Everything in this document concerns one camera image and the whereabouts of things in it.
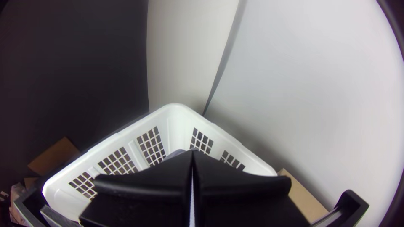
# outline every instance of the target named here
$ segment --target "black plastic part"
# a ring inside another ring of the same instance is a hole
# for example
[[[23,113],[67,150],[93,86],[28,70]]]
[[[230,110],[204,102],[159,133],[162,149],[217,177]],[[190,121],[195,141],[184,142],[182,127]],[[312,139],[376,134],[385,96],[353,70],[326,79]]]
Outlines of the black plastic part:
[[[40,214],[43,207],[44,197],[38,193],[36,187],[30,188],[26,193],[14,201],[14,205],[19,209],[25,221],[35,227],[48,227],[48,223]]]
[[[98,193],[146,201],[186,201],[191,185],[192,152],[184,152],[136,174],[99,175]]]
[[[194,151],[197,227],[309,226],[288,196],[290,178],[248,174]]]
[[[50,208],[48,205],[42,207],[41,214],[48,222],[50,227],[80,227],[78,223],[62,216],[61,214]]]
[[[192,152],[139,173],[100,175],[98,195],[80,216],[84,226],[189,225]]]
[[[314,222],[312,227],[351,227],[355,226],[369,208],[361,197],[352,190],[342,193],[334,210]]]
[[[100,175],[98,195],[80,216],[85,227],[189,225],[191,176],[196,227],[310,226],[289,198],[288,177],[242,172],[187,151],[142,172]],[[369,205],[351,190],[316,227],[354,226]]]

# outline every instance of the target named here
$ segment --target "basket grid holes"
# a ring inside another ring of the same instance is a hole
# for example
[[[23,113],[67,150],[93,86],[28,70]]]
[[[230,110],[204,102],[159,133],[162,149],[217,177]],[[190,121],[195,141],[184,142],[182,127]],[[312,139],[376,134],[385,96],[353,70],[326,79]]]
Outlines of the basket grid holes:
[[[104,158],[104,160],[100,161],[98,165],[109,175],[139,172],[124,147],[119,148],[119,150]]]
[[[209,139],[206,135],[203,135],[198,129],[194,128],[192,132],[191,144],[189,149],[198,148],[199,151],[204,154],[210,154],[213,147],[213,140]]]
[[[161,163],[166,157],[157,126],[137,137],[137,141],[149,166]]]
[[[236,168],[243,170],[245,168],[245,165],[240,163],[239,160],[235,159],[231,154],[229,154],[227,151],[224,151],[222,154],[222,157],[220,158],[220,161]]]
[[[72,180],[69,185],[89,200],[93,200],[97,194],[94,190],[93,182],[94,178],[92,178],[87,172],[83,172],[76,179]]]

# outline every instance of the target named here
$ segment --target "laundry basket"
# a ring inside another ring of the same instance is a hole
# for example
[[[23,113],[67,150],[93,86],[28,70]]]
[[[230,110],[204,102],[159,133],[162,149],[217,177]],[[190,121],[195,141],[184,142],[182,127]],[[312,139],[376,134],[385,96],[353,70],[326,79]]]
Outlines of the laundry basket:
[[[239,141],[190,108],[169,104],[100,142],[52,176],[42,193],[49,206],[74,221],[96,196],[99,174],[129,174],[158,165],[177,149],[201,152],[242,171],[276,176]]]

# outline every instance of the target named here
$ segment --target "white backdrop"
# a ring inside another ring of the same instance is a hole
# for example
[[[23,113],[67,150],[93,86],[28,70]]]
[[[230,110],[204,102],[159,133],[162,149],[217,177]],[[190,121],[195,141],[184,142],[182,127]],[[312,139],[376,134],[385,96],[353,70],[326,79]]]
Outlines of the white backdrop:
[[[150,0],[150,111],[182,103],[202,113],[239,0]]]
[[[352,189],[377,226],[403,166],[403,59],[372,0],[250,0],[206,117],[328,209]]]

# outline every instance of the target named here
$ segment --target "cardboard box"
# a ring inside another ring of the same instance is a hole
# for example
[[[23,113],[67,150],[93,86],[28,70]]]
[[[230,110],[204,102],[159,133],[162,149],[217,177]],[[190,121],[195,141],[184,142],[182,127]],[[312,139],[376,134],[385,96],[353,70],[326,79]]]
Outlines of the cardboard box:
[[[29,163],[28,168],[44,176],[78,156],[80,156],[79,150],[64,137]]]
[[[37,179],[39,179],[39,177],[26,177],[26,178],[24,178],[25,188],[27,190],[30,189]]]
[[[288,171],[281,169],[278,175],[287,176],[292,181],[289,198],[295,203],[308,222],[313,223],[328,213],[327,209],[316,200]]]

